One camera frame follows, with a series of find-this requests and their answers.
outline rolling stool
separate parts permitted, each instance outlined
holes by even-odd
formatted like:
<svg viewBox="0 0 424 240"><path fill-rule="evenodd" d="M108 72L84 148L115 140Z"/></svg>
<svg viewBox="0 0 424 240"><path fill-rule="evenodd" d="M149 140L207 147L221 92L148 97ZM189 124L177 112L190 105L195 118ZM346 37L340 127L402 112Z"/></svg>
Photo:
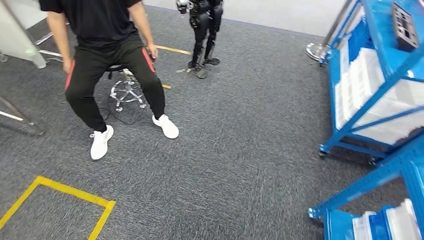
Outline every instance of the rolling stool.
<svg viewBox="0 0 424 240"><path fill-rule="evenodd" d="M118 81L110 90L110 96L116 100L116 111L121 112L123 110L123 108L120 106L121 103L130 103L134 101L138 101L140 103L140 108L144 109L146 104L142 100L143 93L141 86L140 84L137 84L136 87L132 87L137 80L131 74L131 72L125 72L125 70L126 69L122 65L113 65L106 69L106 72L109 72L109 80L112 79L112 74L114 72L119 72ZM134 92L135 90L140 91L141 94L136 94Z"/></svg>

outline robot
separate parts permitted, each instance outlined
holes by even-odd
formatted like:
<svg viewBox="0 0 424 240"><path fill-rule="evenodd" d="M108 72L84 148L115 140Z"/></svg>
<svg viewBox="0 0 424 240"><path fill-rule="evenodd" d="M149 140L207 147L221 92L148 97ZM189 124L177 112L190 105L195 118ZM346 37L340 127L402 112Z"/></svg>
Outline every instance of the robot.
<svg viewBox="0 0 424 240"><path fill-rule="evenodd" d="M224 0L176 0L176 7L181 14L190 15L190 25L194 30L195 44L193 57L188 63L188 68L196 71L196 76L200 79L207 77L204 65L216 66L220 60L212 57L215 48L217 33L220 31L221 19L223 16ZM209 30L206 47L204 42Z"/></svg>

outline shelving unit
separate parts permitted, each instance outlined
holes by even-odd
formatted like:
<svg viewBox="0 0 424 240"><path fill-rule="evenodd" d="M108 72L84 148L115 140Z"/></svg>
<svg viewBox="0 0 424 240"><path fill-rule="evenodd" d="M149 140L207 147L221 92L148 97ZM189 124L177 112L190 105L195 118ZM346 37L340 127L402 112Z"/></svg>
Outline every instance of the shelving unit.
<svg viewBox="0 0 424 240"><path fill-rule="evenodd" d="M424 7L419 0L398 2L412 15L421 41L420 47L410 53L396 48L391 6L397 1L351 2L353 8L346 10L348 14L340 22L328 53L320 60L329 63L333 130L332 136L320 146L320 155L325 156L339 146L386 159L388 152L398 147L398 139L424 126L424 94L420 94L424 93ZM352 32L346 33L345 29L351 29L348 25L352 19L357 18L354 8L363 8L365 14ZM344 137L384 150L342 142Z"/></svg>
<svg viewBox="0 0 424 240"><path fill-rule="evenodd" d="M416 223L424 235L424 135L403 145L385 159L386 164L352 183L316 207L308 209L312 219L322 220L326 240L355 240L353 219L360 216L337 210L365 193L402 177L412 202ZM390 221L381 220L390 229Z"/></svg>

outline white wall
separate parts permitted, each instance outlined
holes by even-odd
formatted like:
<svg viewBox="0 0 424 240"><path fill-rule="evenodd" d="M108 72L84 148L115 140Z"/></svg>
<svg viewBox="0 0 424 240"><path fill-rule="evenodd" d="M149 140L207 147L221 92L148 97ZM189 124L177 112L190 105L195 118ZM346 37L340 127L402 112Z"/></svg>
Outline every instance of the white wall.
<svg viewBox="0 0 424 240"><path fill-rule="evenodd" d="M0 51L3 54L32 61L38 68L46 66L46 61L11 14L4 0L0 0L0 33Z"/></svg>
<svg viewBox="0 0 424 240"><path fill-rule="evenodd" d="M175 10L175 0L143 0ZM226 19L295 32L327 35L346 0L224 0Z"/></svg>
<svg viewBox="0 0 424 240"><path fill-rule="evenodd" d="M38 0L5 0L5 2L25 29L47 18L47 13L40 10Z"/></svg>

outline caster wheel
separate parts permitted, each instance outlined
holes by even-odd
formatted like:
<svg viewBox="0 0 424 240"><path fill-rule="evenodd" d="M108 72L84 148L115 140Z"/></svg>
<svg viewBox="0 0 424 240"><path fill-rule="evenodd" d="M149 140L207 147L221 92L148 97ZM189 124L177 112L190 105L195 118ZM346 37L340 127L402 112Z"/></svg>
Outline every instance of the caster wheel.
<svg viewBox="0 0 424 240"><path fill-rule="evenodd" d="M327 155L328 155L328 153L327 153L327 152L319 151L319 157L320 157L321 159L325 158Z"/></svg>
<svg viewBox="0 0 424 240"><path fill-rule="evenodd" d="M374 158L369 159L368 160L368 165L375 166L376 165L376 160Z"/></svg>

